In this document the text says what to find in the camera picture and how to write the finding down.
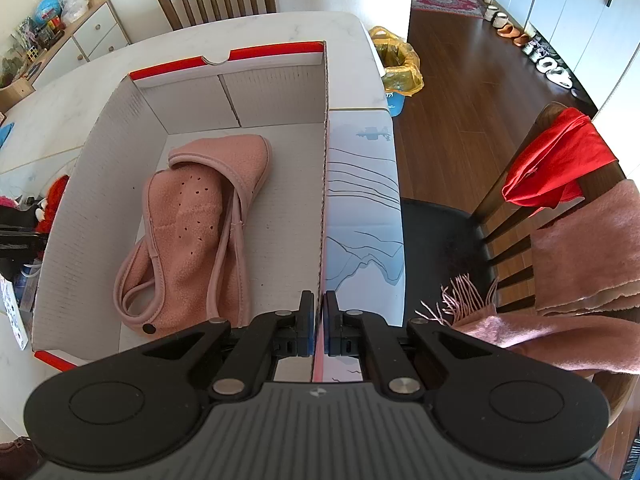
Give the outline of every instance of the drawer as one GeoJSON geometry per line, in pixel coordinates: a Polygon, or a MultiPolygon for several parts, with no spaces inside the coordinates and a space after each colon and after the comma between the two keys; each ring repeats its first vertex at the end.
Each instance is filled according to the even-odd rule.
{"type": "Polygon", "coordinates": [[[102,4],[82,25],[75,31],[74,38],[80,48],[89,56],[98,46],[98,43],[116,24],[116,19],[107,4],[102,4]]]}
{"type": "Polygon", "coordinates": [[[71,72],[73,69],[84,65],[86,59],[80,52],[73,38],[65,41],[65,44],[56,52],[56,55],[49,60],[40,72],[40,75],[33,82],[33,87],[40,90],[51,81],[71,72]]]}
{"type": "Polygon", "coordinates": [[[120,30],[119,26],[115,25],[98,46],[94,48],[94,51],[89,54],[89,61],[98,59],[100,56],[104,56],[127,45],[127,39],[124,37],[122,30],[120,30]]]}

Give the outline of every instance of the dark brown floor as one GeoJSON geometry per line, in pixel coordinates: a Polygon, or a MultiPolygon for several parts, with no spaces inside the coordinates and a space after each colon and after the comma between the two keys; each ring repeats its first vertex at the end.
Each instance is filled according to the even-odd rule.
{"type": "MultiPolygon", "coordinates": [[[[589,115],[595,112],[549,82],[484,20],[412,10],[408,41],[420,57],[424,89],[405,99],[402,113],[394,118],[403,197],[472,212],[546,104],[558,101],[589,115]]],[[[510,205],[502,209],[495,224],[506,218],[510,205]]],[[[523,222],[515,238],[500,238],[502,247],[494,246],[494,251],[543,221],[523,222]]],[[[501,264],[499,275],[529,265],[528,258],[524,254],[501,264]]],[[[534,293],[532,282],[510,289],[503,291],[502,303],[534,293]]],[[[620,476],[639,419],[637,388],[597,455],[597,463],[613,478],[620,476]]]]}

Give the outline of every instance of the red patterned rug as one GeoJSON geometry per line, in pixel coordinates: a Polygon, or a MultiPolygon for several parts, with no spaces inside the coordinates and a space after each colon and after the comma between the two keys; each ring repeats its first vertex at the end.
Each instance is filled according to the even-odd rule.
{"type": "Polygon", "coordinates": [[[436,10],[462,16],[482,18],[484,3],[481,0],[411,0],[412,9],[436,10]]]}

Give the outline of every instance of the orange slipper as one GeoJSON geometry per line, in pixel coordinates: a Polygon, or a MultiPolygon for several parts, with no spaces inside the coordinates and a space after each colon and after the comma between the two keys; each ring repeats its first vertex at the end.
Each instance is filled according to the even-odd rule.
{"type": "Polygon", "coordinates": [[[531,41],[531,37],[528,36],[527,34],[523,34],[515,38],[513,40],[513,44],[517,46],[525,46],[527,43],[529,43],[529,41],[531,41]]]}
{"type": "Polygon", "coordinates": [[[503,28],[498,29],[498,36],[503,38],[517,38],[522,33],[515,28],[511,23],[507,23],[503,28]]]}

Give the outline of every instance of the plastic bag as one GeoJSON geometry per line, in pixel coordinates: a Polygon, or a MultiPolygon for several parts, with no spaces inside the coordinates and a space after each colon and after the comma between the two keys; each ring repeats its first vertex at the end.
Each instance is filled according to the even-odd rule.
{"type": "Polygon", "coordinates": [[[67,27],[89,10],[89,0],[60,0],[60,19],[67,27]]]}
{"type": "Polygon", "coordinates": [[[387,92],[411,96],[424,86],[420,58],[414,48],[385,27],[369,31],[373,45],[385,67],[382,84],[387,92]]]}

